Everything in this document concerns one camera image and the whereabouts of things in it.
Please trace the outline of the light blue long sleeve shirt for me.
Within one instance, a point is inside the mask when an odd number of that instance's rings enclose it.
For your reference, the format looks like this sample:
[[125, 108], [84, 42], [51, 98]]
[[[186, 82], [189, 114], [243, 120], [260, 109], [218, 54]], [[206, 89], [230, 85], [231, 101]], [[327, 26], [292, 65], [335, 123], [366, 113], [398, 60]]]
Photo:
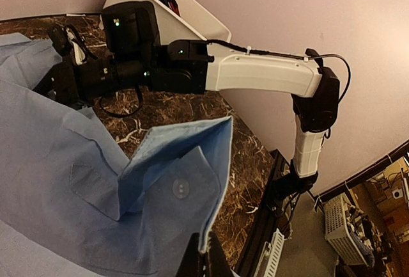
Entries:
[[1, 37], [1, 220], [102, 276], [175, 276], [206, 252], [229, 181], [233, 119], [151, 128], [127, 157], [94, 111], [33, 91], [49, 40]]

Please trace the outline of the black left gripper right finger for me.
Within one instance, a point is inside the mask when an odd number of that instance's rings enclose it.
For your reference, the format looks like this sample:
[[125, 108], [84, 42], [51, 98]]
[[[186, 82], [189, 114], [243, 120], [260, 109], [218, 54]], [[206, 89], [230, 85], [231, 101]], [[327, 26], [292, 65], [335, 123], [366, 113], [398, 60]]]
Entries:
[[233, 277], [232, 270], [226, 260], [221, 243], [214, 232], [209, 233], [206, 252], [206, 276]]

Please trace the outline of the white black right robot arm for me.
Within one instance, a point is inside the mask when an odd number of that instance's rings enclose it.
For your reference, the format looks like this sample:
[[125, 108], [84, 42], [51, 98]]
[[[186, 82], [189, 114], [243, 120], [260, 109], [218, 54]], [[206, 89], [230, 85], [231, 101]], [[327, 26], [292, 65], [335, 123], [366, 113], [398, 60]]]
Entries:
[[335, 73], [324, 65], [324, 55], [314, 49], [297, 56], [222, 40], [176, 40], [81, 65], [74, 63], [69, 48], [59, 53], [62, 62], [46, 73], [34, 91], [53, 95], [69, 107], [141, 86], [181, 94], [241, 89], [289, 93], [296, 122], [295, 153], [289, 173], [272, 182], [276, 200], [302, 194], [315, 184], [321, 148], [346, 93]]

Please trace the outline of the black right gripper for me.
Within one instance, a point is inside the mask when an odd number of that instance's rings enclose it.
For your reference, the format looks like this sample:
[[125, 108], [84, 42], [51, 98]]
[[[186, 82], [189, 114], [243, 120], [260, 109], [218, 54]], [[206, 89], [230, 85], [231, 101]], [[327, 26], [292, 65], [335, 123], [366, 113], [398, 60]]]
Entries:
[[76, 65], [64, 57], [46, 73], [33, 91], [78, 109], [107, 94], [149, 85], [149, 72], [139, 60], [108, 56]]

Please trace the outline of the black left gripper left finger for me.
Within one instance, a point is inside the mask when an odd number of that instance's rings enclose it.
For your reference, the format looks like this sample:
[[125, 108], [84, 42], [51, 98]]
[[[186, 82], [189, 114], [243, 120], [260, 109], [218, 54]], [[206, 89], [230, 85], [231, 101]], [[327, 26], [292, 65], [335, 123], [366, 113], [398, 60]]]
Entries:
[[193, 233], [183, 254], [176, 277], [202, 277], [205, 275], [205, 255], [199, 252], [199, 234]]

